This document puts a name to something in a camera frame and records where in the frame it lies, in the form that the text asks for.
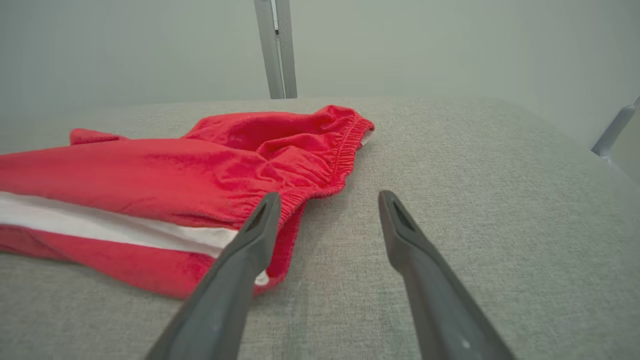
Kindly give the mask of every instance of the textured gray surface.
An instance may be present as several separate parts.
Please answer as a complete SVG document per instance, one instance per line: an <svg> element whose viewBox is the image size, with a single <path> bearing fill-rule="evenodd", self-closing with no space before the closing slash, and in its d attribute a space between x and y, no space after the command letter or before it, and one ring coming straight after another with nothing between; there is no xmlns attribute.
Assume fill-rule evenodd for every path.
<svg viewBox="0 0 640 360"><path fill-rule="evenodd" d="M376 134L358 153L347 188L307 206L287 279L252 304L241 359L419 357L402 280L386 259L376 203L382 189L396 192L518 358L637 358L638 189L508 103L138 106L20 130L11 146L3 139L2 151L63 145L76 126L178 136L206 115L308 113L329 103L354 107ZM2 358L141 357L179 306L81 266L7 254L0 254L0 294Z"/></svg>

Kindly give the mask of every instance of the gray fabric surface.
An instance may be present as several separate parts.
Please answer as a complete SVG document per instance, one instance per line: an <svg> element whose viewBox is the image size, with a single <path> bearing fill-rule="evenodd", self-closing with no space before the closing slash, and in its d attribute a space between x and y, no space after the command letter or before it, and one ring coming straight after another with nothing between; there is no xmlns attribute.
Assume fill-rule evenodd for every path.
<svg viewBox="0 0 640 360"><path fill-rule="evenodd" d="M396 192L520 359L640 354L640 195L544 120L492 99L298 99L138 106L14 124L3 152L72 127L179 136L235 111L354 107L376 133L346 189L312 200L287 279L252 303L241 359L419 357L377 195ZM0 254L0 357L140 358L179 306L91 269Z"/></svg>

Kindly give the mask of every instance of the red garment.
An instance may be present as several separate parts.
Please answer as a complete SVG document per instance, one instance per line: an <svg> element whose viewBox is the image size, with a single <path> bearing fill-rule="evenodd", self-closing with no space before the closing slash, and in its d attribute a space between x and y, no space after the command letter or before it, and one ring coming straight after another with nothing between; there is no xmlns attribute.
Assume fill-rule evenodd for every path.
<svg viewBox="0 0 640 360"><path fill-rule="evenodd" d="M0 156L0 249L184 298L261 198L279 192L260 293L284 279L307 201L343 189L373 128L352 109L327 106L207 117L178 139L75 129L71 146Z"/></svg>

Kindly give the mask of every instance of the red fabric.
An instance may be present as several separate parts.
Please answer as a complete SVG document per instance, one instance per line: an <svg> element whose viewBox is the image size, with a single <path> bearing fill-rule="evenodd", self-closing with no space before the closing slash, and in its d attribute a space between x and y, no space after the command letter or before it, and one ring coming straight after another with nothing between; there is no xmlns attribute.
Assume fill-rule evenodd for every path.
<svg viewBox="0 0 640 360"><path fill-rule="evenodd" d="M0 191L191 227L239 229L268 192L282 197L269 283L282 281L306 202L339 192L373 124L327 106L311 115L238 113L202 119L178 139L130 140L76 129L71 146L0 156ZM0 249L75 261L129 284L187 297L203 254L0 224Z"/></svg>

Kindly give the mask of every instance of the white stripe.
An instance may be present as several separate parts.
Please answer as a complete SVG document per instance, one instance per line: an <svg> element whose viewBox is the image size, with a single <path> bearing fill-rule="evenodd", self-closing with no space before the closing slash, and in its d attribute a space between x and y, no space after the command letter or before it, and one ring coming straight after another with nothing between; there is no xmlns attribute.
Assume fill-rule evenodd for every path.
<svg viewBox="0 0 640 360"><path fill-rule="evenodd" d="M80 238L197 252L214 258L238 233L223 227L179 226L8 192L0 192L0 224ZM268 282L269 277L264 271L255 280L258 285Z"/></svg>

